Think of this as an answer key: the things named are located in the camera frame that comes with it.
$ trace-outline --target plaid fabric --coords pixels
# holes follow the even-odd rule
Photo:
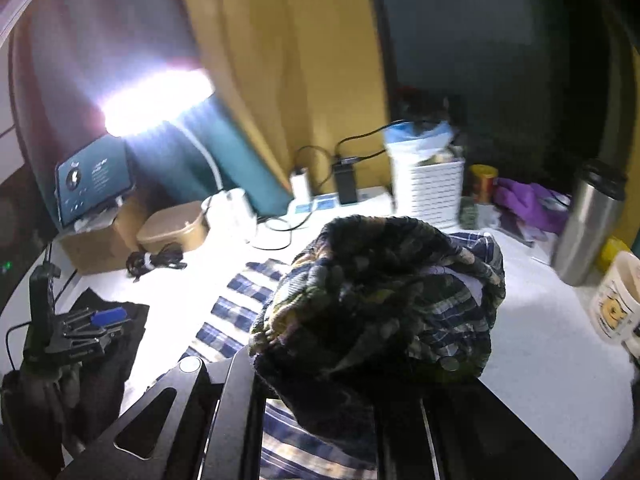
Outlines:
[[[232,357],[249,341],[249,329],[288,266],[277,260],[249,262],[228,284],[183,357],[204,362]],[[268,400],[264,413],[260,477],[263,479],[374,480],[370,464],[307,433],[280,400]]]
[[[491,236],[449,237],[413,218],[339,218],[280,280],[252,327],[250,350],[306,430],[373,462],[372,414],[345,374],[375,363],[380,376],[385,360],[404,358],[425,380],[479,376],[504,297]]]

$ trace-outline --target cartoon face print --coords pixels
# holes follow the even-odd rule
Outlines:
[[[626,317],[626,312],[622,310],[622,306],[616,295],[608,296],[600,305],[600,315],[602,319],[609,325],[609,328],[615,330],[620,322]]]

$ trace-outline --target black tumbler lid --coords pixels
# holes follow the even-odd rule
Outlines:
[[[614,200],[625,199],[626,175],[601,160],[587,160],[578,170],[578,178]]]

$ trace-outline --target purple cloth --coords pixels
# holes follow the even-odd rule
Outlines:
[[[510,209],[530,226],[556,234],[562,232],[569,212],[547,209],[540,202],[543,198],[553,199],[555,193],[540,184],[521,184],[508,178],[497,180],[495,203]]]

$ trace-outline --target glowing lamp head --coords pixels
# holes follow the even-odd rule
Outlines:
[[[107,131],[114,137],[135,135],[203,102],[215,88],[200,70],[168,70],[112,96],[102,106]]]

